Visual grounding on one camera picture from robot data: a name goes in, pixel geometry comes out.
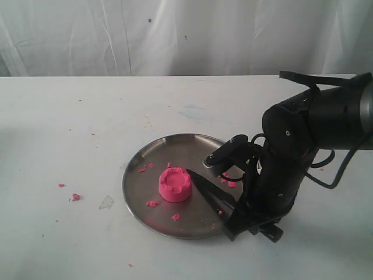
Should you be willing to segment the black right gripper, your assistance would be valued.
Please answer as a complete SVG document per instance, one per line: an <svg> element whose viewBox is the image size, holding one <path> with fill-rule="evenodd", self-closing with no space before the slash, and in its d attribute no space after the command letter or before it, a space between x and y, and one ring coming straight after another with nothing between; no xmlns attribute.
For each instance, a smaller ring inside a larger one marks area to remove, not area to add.
<svg viewBox="0 0 373 280"><path fill-rule="evenodd" d="M291 111L280 105L266 110L262 118L265 143L259 160L261 173L248 178L248 193L239 202L232 196L216 197L214 209L228 208L223 233L234 241L249 231L278 242L283 231L277 223L292 209L299 187L312 165L317 148L308 125L308 111Z"/></svg>

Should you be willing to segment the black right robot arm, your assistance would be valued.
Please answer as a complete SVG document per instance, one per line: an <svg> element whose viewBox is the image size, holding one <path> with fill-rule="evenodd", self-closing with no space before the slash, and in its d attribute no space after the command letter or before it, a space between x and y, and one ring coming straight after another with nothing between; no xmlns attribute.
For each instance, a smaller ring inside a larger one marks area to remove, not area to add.
<svg viewBox="0 0 373 280"><path fill-rule="evenodd" d="M242 194L225 220L224 234L234 240L240 233L261 233L273 242L283 232L277 224L294 205L299 187L310 168L319 168L333 156L315 163L321 149L334 153L345 149L332 183L334 189L349 161L360 149L372 149L372 76L351 79L309 76L306 91L267 109L262 117L261 137L236 135L206 160L215 176L232 166L240 168Z"/></svg>

